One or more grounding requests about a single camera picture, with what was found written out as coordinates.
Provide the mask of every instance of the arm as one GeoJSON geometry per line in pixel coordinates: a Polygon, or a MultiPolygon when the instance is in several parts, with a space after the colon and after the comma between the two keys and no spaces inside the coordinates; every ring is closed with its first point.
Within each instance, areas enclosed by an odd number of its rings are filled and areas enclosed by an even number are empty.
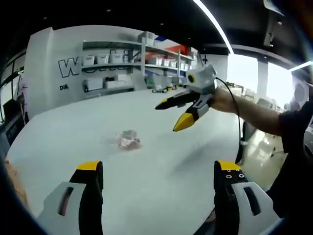
{"type": "MultiPolygon", "coordinates": [[[[238,105],[239,115],[251,125],[261,131],[280,136],[278,112],[259,106],[244,98],[235,96],[238,105]]],[[[230,93],[222,88],[217,88],[213,96],[213,109],[218,111],[237,114],[233,98],[230,93]]]]}

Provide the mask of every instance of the person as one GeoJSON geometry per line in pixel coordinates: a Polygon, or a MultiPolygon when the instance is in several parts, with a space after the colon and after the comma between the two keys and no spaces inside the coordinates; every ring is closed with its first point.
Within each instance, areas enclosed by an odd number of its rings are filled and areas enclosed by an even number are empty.
{"type": "MultiPolygon", "coordinates": [[[[261,131],[282,137],[284,152],[289,154],[267,193],[280,218],[303,223],[306,216],[312,217],[313,165],[304,154],[303,136],[313,115],[313,103],[306,102],[300,111],[280,114],[242,97],[234,98],[241,118],[261,131]]],[[[216,89],[212,108],[237,114],[231,94],[222,88],[216,89]]]]}

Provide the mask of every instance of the hand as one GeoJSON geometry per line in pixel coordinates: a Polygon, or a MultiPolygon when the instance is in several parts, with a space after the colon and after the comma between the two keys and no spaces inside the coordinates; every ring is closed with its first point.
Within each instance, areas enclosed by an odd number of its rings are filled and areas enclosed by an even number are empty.
{"type": "Polygon", "coordinates": [[[220,87],[216,88],[212,99],[211,107],[213,109],[226,113],[234,112],[233,98],[231,94],[224,89],[220,87]]]}

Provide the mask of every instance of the floor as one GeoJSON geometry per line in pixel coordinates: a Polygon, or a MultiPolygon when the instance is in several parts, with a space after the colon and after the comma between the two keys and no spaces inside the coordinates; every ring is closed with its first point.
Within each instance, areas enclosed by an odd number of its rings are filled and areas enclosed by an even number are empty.
{"type": "Polygon", "coordinates": [[[246,143],[240,164],[250,181],[267,190],[279,174],[286,156],[280,137],[257,130],[246,143]]]}

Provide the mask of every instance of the black cable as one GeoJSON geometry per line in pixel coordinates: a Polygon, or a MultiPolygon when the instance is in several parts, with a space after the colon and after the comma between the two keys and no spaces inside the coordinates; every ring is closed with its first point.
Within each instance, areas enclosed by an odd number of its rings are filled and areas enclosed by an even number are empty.
{"type": "Polygon", "coordinates": [[[216,79],[221,81],[227,87],[227,89],[230,92],[231,97],[233,98],[234,104],[235,104],[235,108],[236,108],[236,112],[237,112],[237,116],[238,116],[238,126],[239,126],[239,147],[238,147],[238,152],[237,152],[237,155],[238,155],[239,151],[240,151],[240,141],[241,141],[241,128],[240,128],[239,108],[238,108],[237,102],[236,102],[235,97],[234,97],[233,93],[231,92],[230,88],[226,85],[226,83],[223,80],[219,79],[218,77],[216,77],[216,79]]]}

